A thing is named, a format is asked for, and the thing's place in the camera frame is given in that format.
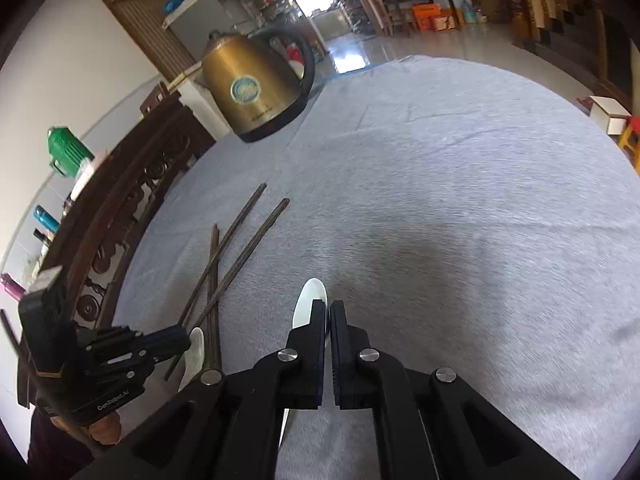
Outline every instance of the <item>gold kettle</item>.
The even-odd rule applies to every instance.
[[[270,47],[283,36],[302,52],[305,73],[299,79],[286,59]],[[308,41],[291,27],[241,34],[212,32],[202,59],[211,95],[229,125],[244,142],[276,132],[305,109],[316,64]]]

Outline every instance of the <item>silver screw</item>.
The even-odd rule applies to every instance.
[[[283,348],[278,352],[278,359],[283,363],[295,361],[298,358],[298,352],[293,348]]]
[[[436,370],[436,378],[441,383],[452,383],[458,375],[449,367],[438,368]]]
[[[367,363],[377,361],[380,358],[380,352],[375,348],[365,348],[358,355],[360,356],[360,359]]]
[[[218,384],[221,379],[222,374],[218,370],[207,370],[200,376],[200,381],[202,382],[202,384],[206,384],[207,386]]]

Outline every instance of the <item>kettle base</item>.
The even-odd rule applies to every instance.
[[[289,124],[293,119],[298,117],[306,107],[307,99],[304,96],[298,97],[292,104],[287,107],[282,113],[274,117],[271,121],[268,121],[257,128],[254,128],[250,132],[239,134],[244,142],[255,142],[256,140],[263,139],[265,137],[274,134],[279,129]]]

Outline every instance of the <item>human hand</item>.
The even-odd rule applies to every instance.
[[[69,433],[67,425],[60,417],[52,416],[51,422],[54,426],[60,428],[60,430]],[[122,432],[120,415],[118,415],[118,412],[110,413],[100,420],[96,420],[88,428],[80,428],[80,430],[89,435],[96,442],[100,442],[100,444],[117,444],[120,440],[120,433]]]

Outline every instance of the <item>pink bottle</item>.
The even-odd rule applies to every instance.
[[[24,296],[24,289],[6,272],[0,274],[0,285],[4,286],[6,293],[14,298],[16,301],[20,301]]]

